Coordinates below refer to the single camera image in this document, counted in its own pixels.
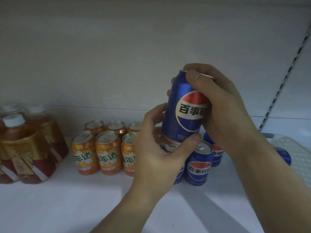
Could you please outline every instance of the fingernail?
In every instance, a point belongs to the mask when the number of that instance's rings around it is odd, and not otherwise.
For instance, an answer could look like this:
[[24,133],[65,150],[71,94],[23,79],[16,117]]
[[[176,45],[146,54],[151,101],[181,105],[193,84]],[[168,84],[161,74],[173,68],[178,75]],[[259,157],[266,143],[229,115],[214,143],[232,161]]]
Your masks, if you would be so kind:
[[195,70],[189,70],[187,74],[188,78],[192,81],[196,81],[200,77],[200,74]]
[[198,145],[202,141],[202,137],[200,135],[195,135],[193,136],[192,141],[195,145]]

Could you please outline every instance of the person's left hand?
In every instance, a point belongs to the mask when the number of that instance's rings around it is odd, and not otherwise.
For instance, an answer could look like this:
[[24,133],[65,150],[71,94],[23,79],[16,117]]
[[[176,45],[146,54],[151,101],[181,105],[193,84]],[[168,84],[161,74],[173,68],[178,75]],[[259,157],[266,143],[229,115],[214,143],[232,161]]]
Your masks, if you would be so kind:
[[146,113],[135,143],[135,176],[131,190],[144,193],[155,203],[171,189],[185,160],[202,140],[200,134],[193,134],[175,152],[162,150],[155,141],[159,136],[155,124],[162,122],[166,105],[158,105]]

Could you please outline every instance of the blue object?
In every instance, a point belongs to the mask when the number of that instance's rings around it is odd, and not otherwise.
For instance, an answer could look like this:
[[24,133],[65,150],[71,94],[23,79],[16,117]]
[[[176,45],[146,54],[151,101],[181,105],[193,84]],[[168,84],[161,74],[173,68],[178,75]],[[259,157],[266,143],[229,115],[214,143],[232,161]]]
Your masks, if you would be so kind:
[[212,145],[207,141],[201,141],[186,160],[185,180],[192,185],[203,185],[206,182],[213,157]]
[[[168,144],[162,144],[162,149],[166,152],[166,153],[172,153],[174,152],[177,148],[178,148],[179,145],[176,145],[174,144],[173,146],[169,146]],[[178,184],[180,183],[182,180],[183,180],[183,173],[184,173],[184,169],[185,169],[185,164],[181,167],[176,179],[175,179],[175,182],[174,182],[174,185],[175,184]]]
[[170,92],[162,133],[172,141],[182,142],[199,131],[208,99],[194,90],[180,70]]
[[283,160],[290,166],[291,165],[291,157],[290,154],[280,147],[274,147],[277,153],[283,158]]
[[222,158],[222,155],[224,153],[223,149],[215,144],[215,142],[212,140],[212,138],[209,136],[209,134],[207,132],[204,133],[203,140],[210,143],[213,147],[214,158],[213,158],[213,162],[212,162],[212,167],[218,166],[221,162],[221,158]]

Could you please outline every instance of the person's right hand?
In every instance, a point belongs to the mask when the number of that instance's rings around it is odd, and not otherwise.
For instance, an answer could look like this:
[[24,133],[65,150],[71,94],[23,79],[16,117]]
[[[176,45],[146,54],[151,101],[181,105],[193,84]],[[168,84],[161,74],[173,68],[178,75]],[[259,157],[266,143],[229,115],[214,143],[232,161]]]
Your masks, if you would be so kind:
[[[206,64],[188,64],[184,70],[188,71],[188,83],[212,104],[207,109],[202,125],[219,147],[232,156],[239,155],[258,142],[267,144],[248,115],[238,90],[228,78]],[[213,79],[200,73],[210,75]]]

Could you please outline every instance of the hand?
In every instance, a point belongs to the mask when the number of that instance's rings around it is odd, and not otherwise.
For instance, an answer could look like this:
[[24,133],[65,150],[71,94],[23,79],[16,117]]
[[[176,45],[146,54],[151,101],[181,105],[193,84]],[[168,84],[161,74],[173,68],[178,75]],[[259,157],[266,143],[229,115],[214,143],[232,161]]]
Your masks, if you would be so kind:
[[131,192],[144,193],[144,198],[157,203],[172,187],[187,157],[200,143],[200,134],[188,137],[173,153],[166,153],[155,141],[155,124],[162,122],[166,103],[146,113],[135,143],[135,176]]
[[202,125],[217,145],[232,156],[241,153],[243,145],[253,144],[255,140],[266,143],[248,115],[238,90],[228,78],[211,65],[188,64],[184,70],[188,71],[188,83],[212,104]]

